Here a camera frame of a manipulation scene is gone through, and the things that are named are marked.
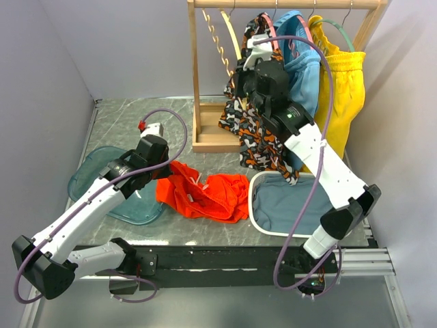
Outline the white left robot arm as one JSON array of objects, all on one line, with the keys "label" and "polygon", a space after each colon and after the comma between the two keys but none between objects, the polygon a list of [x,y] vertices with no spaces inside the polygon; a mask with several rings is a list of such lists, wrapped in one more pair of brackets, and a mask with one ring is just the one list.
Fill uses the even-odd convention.
[{"label": "white left robot arm", "polygon": [[122,238],[89,249],[75,247],[96,221],[152,180],[170,175],[168,144],[146,134],[137,147],[107,164],[85,194],[61,217],[34,237],[12,243],[18,277],[24,277],[46,299],[64,293],[74,281],[106,270],[136,272],[137,250]]}]

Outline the orange shorts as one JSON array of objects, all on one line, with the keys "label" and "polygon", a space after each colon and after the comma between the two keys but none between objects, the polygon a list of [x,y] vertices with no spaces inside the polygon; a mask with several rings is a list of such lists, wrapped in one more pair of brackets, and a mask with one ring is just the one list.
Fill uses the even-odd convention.
[{"label": "orange shorts", "polygon": [[213,174],[201,182],[201,173],[173,161],[172,175],[158,180],[156,201],[183,217],[237,223],[249,218],[249,180],[241,174]]}]

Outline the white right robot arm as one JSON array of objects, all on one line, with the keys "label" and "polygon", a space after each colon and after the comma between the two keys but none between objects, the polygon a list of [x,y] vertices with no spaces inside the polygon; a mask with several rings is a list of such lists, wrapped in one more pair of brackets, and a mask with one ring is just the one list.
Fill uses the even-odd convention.
[{"label": "white right robot arm", "polygon": [[341,160],[306,109],[286,94],[288,75],[277,61],[240,63],[234,73],[237,96],[246,96],[263,125],[318,178],[332,208],[303,245],[299,265],[314,272],[323,255],[347,236],[373,209],[380,188],[366,184]]}]

